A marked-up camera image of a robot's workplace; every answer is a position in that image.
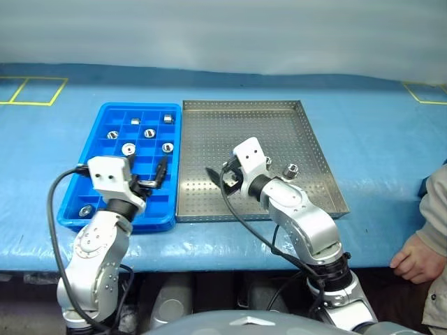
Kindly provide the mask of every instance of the cylindrical metal part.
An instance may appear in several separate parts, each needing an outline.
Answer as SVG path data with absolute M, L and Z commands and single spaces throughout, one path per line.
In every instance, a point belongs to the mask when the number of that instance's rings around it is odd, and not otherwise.
M 165 154 L 170 154 L 171 152 L 173 152 L 174 150 L 174 145 L 172 143 L 164 143 L 161 146 L 161 150 L 163 150 L 163 152 Z
M 134 143 L 124 143 L 121 147 L 121 152 L 125 156 L 130 156 L 135 153 L 135 145 Z
M 154 129 L 146 129 L 144 135 L 145 135 L 145 138 L 153 138 L 153 137 L 155 137 L 155 130 Z
M 285 178 L 293 179 L 298 174 L 298 166 L 296 164 L 289 164 L 282 173 Z
M 91 206 L 90 204 L 86 204 L 83 208 L 79 210 L 78 215 L 80 218 L 84 218 L 90 215 L 93 212 L 93 210 L 94 210 L 93 206 Z
M 107 133 L 107 138 L 109 140 L 114 140 L 115 138 L 118 138 L 118 132 L 117 131 L 109 131 Z

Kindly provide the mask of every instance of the metal nut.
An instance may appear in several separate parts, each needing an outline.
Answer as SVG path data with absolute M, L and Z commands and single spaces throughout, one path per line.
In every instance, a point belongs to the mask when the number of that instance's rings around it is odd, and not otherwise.
M 272 159 L 269 156 L 265 157 L 265 166 L 267 168 L 267 171 L 270 170 L 272 167 Z
M 121 152 L 125 156 L 129 156 L 135 153 L 135 145 L 134 143 L 124 143 L 121 147 Z
M 90 213 L 92 213 L 93 210 L 94 210 L 93 206 L 91 206 L 90 204 L 86 204 L 83 208 L 79 210 L 78 215 L 80 218 L 84 218 L 85 216 L 88 216 Z
M 117 131 L 109 131 L 107 133 L 107 138 L 109 140 L 114 140 L 115 138 L 118 138 L 118 132 Z
M 161 150 L 163 150 L 165 154 L 170 154 L 174 150 L 174 145 L 172 143 L 163 143 Z
M 145 135 L 145 138 L 153 138 L 153 137 L 155 137 L 155 130 L 154 129 L 146 129 L 144 135 Z
M 293 179 L 298 174 L 298 166 L 296 164 L 289 164 L 282 173 L 285 178 Z
M 165 124 L 173 124 L 174 123 L 174 118 L 171 114 L 165 114 L 165 116 L 163 117 L 163 122 Z

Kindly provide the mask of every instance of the stainless steel tray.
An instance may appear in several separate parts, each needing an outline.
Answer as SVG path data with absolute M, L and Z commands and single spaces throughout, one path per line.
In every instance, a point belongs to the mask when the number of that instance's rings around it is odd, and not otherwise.
M 222 163 L 239 143 L 256 136 L 264 154 L 272 158 L 270 175 L 282 176 L 289 163 L 299 167 L 292 181 L 310 200 L 333 218 L 348 213 L 328 163 L 300 101 L 183 102 L 177 221 L 231 221 L 233 216 L 205 167 L 220 172 Z M 268 219 L 253 199 L 230 197 L 247 220 Z

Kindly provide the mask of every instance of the metal part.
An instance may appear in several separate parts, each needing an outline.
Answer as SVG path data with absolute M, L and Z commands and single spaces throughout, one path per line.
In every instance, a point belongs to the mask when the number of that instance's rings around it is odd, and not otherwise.
M 256 137 L 245 140 L 234 148 L 233 155 L 239 159 L 244 183 L 240 189 L 241 196 L 249 198 L 249 187 L 260 174 L 268 175 L 265 156 Z
M 129 156 L 135 153 L 135 145 L 134 143 L 124 143 L 121 147 L 121 152 L 125 156 Z
M 318 314 L 324 323 L 348 331 L 352 331 L 361 324 L 377 322 L 372 309 L 369 309 L 363 301 L 356 301 L 337 308 L 323 307 Z
M 285 178 L 294 179 L 298 174 L 298 166 L 296 164 L 289 164 L 286 166 L 286 168 L 282 173 L 285 176 Z
M 165 154 L 170 154 L 174 150 L 174 145 L 172 143 L 163 143 L 161 150 L 163 150 Z
M 267 171 L 270 171 L 270 168 L 272 167 L 272 159 L 269 156 L 265 157 L 265 168 Z
M 171 114 L 165 114 L 165 116 L 163 117 L 163 122 L 165 124 L 173 124 L 174 123 L 174 118 Z
M 302 169 L 290 184 L 300 186 L 316 206 L 333 218 L 349 211 L 299 101 L 187 100 L 183 104 L 179 144 L 178 221 L 233 219 L 204 167 L 220 172 L 228 152 L 256 135 L 264 154 L 274 161 L 271 175 L 282 175 L 287 164 L 298 162 Z M 238 193 L 231 199 L 245 219 L 269 219 L 255 199 L 243 199 Z
M 146 208 L 146 197 L 133 192 L 133 175 L 127 158 L 96 156 L 87 161 L 95 191 L 107 204 L 95 213 L 73 243 L 66 275 L 80 308 L 97 322 L 113 314 L 118 298 L 118 269 L 129 247 L 131 220 Z M 132 214 L 117 204 L 131 207 Z M 59 280 L 57 301 L 66 325 L 81 330 L 89 326 L 74 310 L 65 285 Z
M 103 196 L 105 202 L 120 199 L 134 204 L 138 213 L 145 211 L 146 202 L 130 189 L 132 174 L 127 158 L 97 156 L 90 158 L 87 164 L 93 189 Z
M 138 180 L 138 185 L 146 187 L 146 188 L 156 188 L 157 182 L 154 180 Z
M 109 275 L 118 275 L 118 264 L 129 247 L 131 231 L 131 224 L 124 217 L 118 220 L 115 212 L 98 211 L 75 239 L 73 257 L 66 268 L 67 277 L 75 283 L 72 288 L 81 308 L 99 322 L 116 308 L 118 285 Z M 61 280 L 57 286 L 57 301 L 69 328 L 88 326 L 73 310 Z
M 146 129 L 144 132 L 145 138 L 153 138 L 155 137 L 155 130 L 154 129 Z
M 93 210 L 94 210 L 93 206 L 91 206 L 90 204 L 86 204 L 83 208 L 79 210 L 78 215 L 80 218 L 84 218 L 85 216 L 90 215 L 93 212 Z
M 377 322 L 358 277 L 353 272 L 351 274 L 352 282 L 343 290 L 324 292 L 323 307 L 318 312 L 324 323 L 349 331 L 355 329 L 358 325 Z M 309 279 L 307 280 L 307 286 L 312 295 L 316 297 L 318 289 L 311 284 Z
M 288 233 L 303 262 L 325 265 L 343 255 L 334 221 L 312 204 L 301 188 L 272 179 L 262 190 L 260 204 L 268 210 L 270 218 Z
M 119 133 L 117 131 L 109 131 L 107 133 L 107 138 L 109 140 L 114 140 L 115 138 L 118 138 Z

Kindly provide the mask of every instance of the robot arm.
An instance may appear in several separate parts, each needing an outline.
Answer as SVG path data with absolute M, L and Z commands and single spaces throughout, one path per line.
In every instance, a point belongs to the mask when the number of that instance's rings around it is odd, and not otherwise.
M 233 155 L 227 169 L 241 176 L 242 196 L 255 197 L 260 202 L 270 218 L 288 233 L 301 261 L 324 280 L 318 316 L 344 330 L 377 322 L 357 276 L 349 269 L 349 255 L 343 252 L 331 217 L 312 204 L 301 188 L 268 177 L 266 158 L 255 137 L 234 148 Z M 307 285 L 316 297 L 318 286 L 309 278 Z
M 107 205 L 75 238 L 66 275 L 81 309 L 97 322 L 104 322 L 117 307 L 118 270 L 129 247 L 131 223 L 146 208 L 147 190 L 142 188 L 159 188 L 166 175 L 167 160 L 162 158 L 155 181 L 138 180 L 131 174 L 132 158 L 99 156 L 87 162 L 93 187 Z M 69 329 L 91 327 L 73 308 L 62 279 L 57 300 Z

